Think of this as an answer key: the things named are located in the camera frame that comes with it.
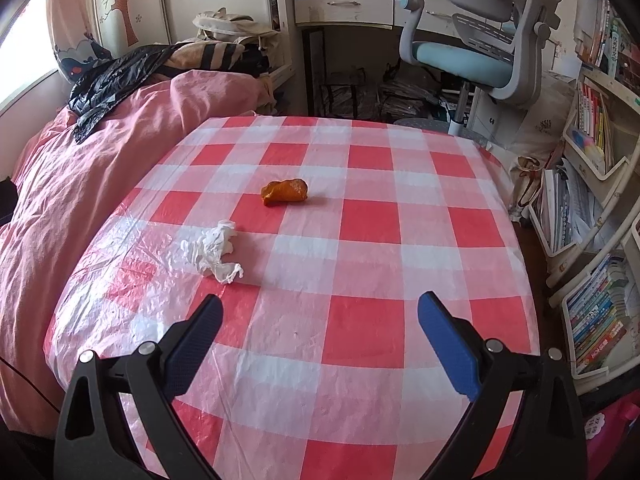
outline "food item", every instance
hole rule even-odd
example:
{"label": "food item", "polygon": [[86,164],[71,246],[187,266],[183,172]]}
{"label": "food item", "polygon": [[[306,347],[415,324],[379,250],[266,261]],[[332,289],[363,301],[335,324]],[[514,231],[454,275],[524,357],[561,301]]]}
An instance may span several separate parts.
{"label": "food item", "polygon": [[304,202],[308,188],[301,178],[270,182],[262,188],[260,195],[264,205],[277,202]]}

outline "chair seat cushion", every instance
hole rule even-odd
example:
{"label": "chair seat cushion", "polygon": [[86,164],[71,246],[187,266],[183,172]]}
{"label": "chair seat cushion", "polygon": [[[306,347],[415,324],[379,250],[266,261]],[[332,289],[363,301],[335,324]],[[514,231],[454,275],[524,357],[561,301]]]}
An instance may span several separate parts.
{"label": "chair seat cushion", "polygon": [[513,66],[505,61],[442,43],[416,41],[414,56],[425,65],[493,88],[507,86],[513,72]]}

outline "wooden floor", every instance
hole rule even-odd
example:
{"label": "wooden floor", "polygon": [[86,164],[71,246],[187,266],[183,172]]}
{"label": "wooden floor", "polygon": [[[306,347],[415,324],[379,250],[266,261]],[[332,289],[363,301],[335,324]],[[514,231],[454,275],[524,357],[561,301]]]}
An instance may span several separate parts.
{"label": "wooden floor", "polygon": [[562,320],[557,310],[545,313],[546,310],[546,260],[542,252],[542,246],[538,241],[533,228],[522,228],[520,224],[514,222],[513,228],[516,231],[520,249],[524,256],[524,263],[529,275],[529,283],[533,293],[533,301],[536,305],[536,315],[538,317],[538,330],[540,332],[540,351],[551,347],[556,347],[565,352],[564,336],[562,334]]}

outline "checkered tablecloth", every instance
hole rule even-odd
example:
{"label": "checkered tablecloth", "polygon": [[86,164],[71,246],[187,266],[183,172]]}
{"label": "checkered tablecloth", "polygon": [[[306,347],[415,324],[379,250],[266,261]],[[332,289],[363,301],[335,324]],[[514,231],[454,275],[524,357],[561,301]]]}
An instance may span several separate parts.
{"label": "checkered tablecloth", "polygon": [[[205,122],[140,182],[69,280],[45,352],[68,384],[79,353],[159,340],[202,298],[222,330],[175,409],[226,480],[417,480],[467,406],[422,333],[417,298],[511,350],[538,352],[522,254],[469,140],[316,118]],[[302,178],[305,203],[266,208],[260,189]],[[220,285],[180,250],[237,223],[244,278]],[[518,405],[513,396],[482,469]],[[131,405],[134,436],[159,469]]]}

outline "red and white tablecloth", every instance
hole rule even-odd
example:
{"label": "red and white tablecloth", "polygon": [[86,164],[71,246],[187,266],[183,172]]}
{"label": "red and white tablecloth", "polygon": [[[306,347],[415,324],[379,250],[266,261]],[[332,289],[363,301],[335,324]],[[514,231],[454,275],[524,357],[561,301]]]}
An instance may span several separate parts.
{"label": "red and white tablecloth", "polygon": [[[467,406],[422,333],[417,299],[513,351],[538,352],[534,305],[486,153],[469,140],[360,121],[206,121],[129,193],[84,254],[45,352],[67,386],[79,353],[159,340],[215,293],[223,327],[174,402],[228,480],[417,480]],[[309,199],[264,207],[302,178]],[[220,285],[180,250],[238,225],[244,278]],[[513,396],[482,468],[504,446]],[[158,459],[130,405],[134,436]]]}

